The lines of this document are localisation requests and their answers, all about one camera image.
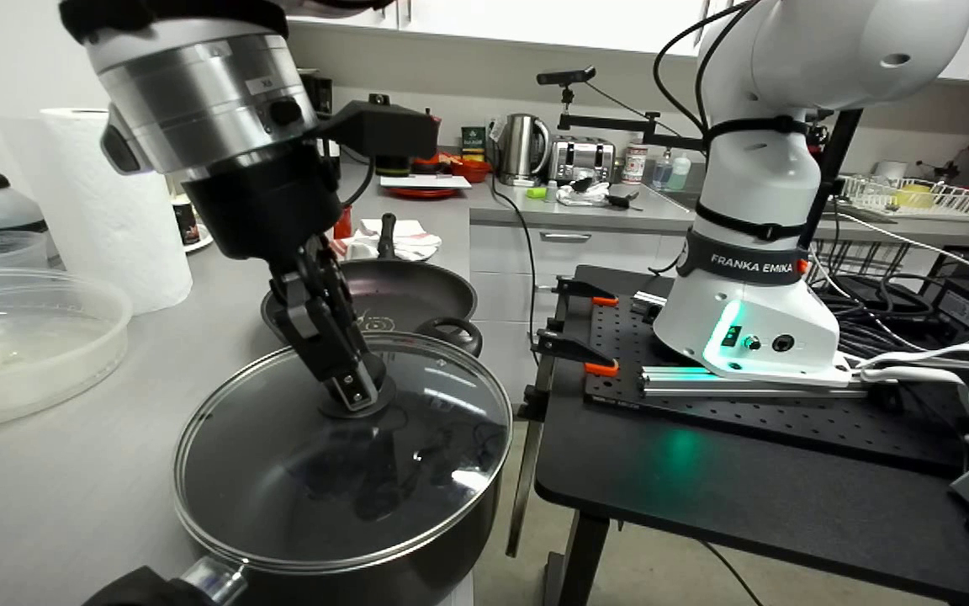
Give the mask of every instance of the green light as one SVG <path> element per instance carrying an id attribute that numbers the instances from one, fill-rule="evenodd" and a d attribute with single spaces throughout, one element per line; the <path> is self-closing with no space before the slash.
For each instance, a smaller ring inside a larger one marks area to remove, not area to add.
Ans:
<path id="1" fill-rule="evenodd" d="M 689 381 L 689 384 L 699 384 L 699 381 L 711 384 L 711 381 L 713 381 L 713 372 L 708 372 L 708 366 L 672 366 L 670 373 L 672 373 L 672 381 L 681 381 L 681 384 L 683 384 L 683 381 Z"/>
<path id="2" fill-rule="evenodd" d="M 747 324 L 747 305 L 740 301 L 729 301 L 713 327 L 713 338 L 702 351 L 702 358 L 716 366 L 727 366 L 729 360 L 736 360 L 743 351 L 749 347 L 732 347 L 736 332 Z"/>
<path id="3" fill-rule="evenodd" d="M 667 432 L 655 448 L 655 466 L 670 477 L 692 483 L 699 467 L 702 442 L 692 432 Z"/>

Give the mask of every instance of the black pot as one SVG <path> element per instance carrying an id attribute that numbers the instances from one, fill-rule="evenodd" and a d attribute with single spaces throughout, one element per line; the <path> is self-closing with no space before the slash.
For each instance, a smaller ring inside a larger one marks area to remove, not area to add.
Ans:
<path id="1" fill-rule="evenodd" d="M 444 339 L 371 351 L 387 373 L 367 419 L 293 351 L 222 384 L 175 455 L 178 518 L 209 555 L 175 581 L 135 572 L 92 606 L 431 606 L 466 581 L 497 507 L 508 396 Z"/>

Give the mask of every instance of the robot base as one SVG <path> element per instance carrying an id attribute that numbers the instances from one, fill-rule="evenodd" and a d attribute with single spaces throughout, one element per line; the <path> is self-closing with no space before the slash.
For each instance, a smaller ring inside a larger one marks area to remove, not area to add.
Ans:
<path id="1" fill-rule="evenodd" d="M 702 364 L 699 384 L 852 386 L 839 320 L 804 282 L 747 286 L 692 273 L 672 286 L 654 332 Z"/>

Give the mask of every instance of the wire basket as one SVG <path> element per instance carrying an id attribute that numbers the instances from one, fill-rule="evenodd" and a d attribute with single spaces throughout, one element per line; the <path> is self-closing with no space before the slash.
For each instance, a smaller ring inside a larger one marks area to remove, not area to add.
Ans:
<path id="1" fill-rule="evenodd" d="M 845 197 L 860 213 L 885 218 L 969 221 L 969 190 L 917 179 L 845 179 Z"/>

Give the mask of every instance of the pot handle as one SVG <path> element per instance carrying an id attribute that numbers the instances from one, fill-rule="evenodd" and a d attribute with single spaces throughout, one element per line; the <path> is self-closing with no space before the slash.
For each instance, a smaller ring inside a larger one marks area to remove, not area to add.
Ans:
<path id="1" fill-rule="evenodd" d="M 547 166 L 547 157 L 552 157 L 552 131 L 545 129 L 545 122 L 537 122 L 537 118 L 532 118 L 532 129 L 537 129 L 543 131 L 543 157 L 537 157 L 537 166 L 532 168 L 532 175 L 543 175 L 545 173 L 545 166 Z"/>
<path id="2" fill-rule="evenodd" d="M 428 320 L 418 327 L 418 332 L 448 339 L 473 358 L 480 358 L 486 351 L 486 332 L 478 331 L 478 324 L 460 320 L 460 316 L 440 316 L 440 320 Z"/>
<path id="3" fill-rule="evenodd" d="M 394 256 L 394 221 L 396 221 L 396 216 L 394 216 L 394 213 L 385 213 L 385 218 L 380 218 L 377 258 L 396 258 L 396 256 Z"/>
<path id="4" fill-rule="evenodd" d="M 230 606 L 245 588 L 245 561 L 238 569 L 206 555 L 183 580 L 160 580 L 151 569 L 135 569 L 85 606 Z"/>

